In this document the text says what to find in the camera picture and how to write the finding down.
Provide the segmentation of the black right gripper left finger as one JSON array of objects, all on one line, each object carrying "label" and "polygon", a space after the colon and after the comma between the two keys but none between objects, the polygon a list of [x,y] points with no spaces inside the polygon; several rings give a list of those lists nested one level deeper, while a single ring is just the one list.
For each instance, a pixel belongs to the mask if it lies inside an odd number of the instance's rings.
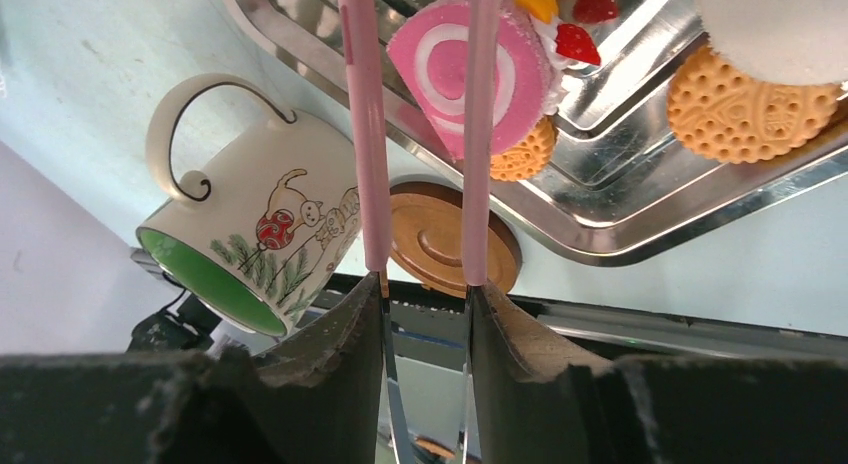
[{"label": "black right gripper left finger", "polygon": [[1,361],[5,463],[370,463],[380,282],[266,353],[18,355]]}]

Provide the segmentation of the pink-tipped metal tongs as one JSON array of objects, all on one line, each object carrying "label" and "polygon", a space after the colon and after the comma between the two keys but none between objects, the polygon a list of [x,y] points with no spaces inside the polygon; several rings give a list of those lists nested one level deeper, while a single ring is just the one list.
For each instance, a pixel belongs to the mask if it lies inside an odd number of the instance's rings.
[{"label": "pink-tipped metal tongs", "polygon": [[[337,0],[344,37],[349,108],[359,185],[365,265],[377,276],[387,395],[399,463],[415,460],[395,362],[386,265],[391,248],[391,218],[386,155],[383,84],[373,0]],[[501,0],[470,0],[466,79],[462,266],[467,284],[465,315],[488,283],[490,146],[495,104],[494,71]]]}]

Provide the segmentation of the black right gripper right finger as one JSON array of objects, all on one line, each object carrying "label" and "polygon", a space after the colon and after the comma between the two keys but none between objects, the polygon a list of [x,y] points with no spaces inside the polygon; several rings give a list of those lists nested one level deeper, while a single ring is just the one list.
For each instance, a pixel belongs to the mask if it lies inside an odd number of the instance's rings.
[{"label": "black right gripper right finger", "polygon": [[471,286],[469,359],[487,463],[843,463],[847,365],[598,358],[492,284]]}]

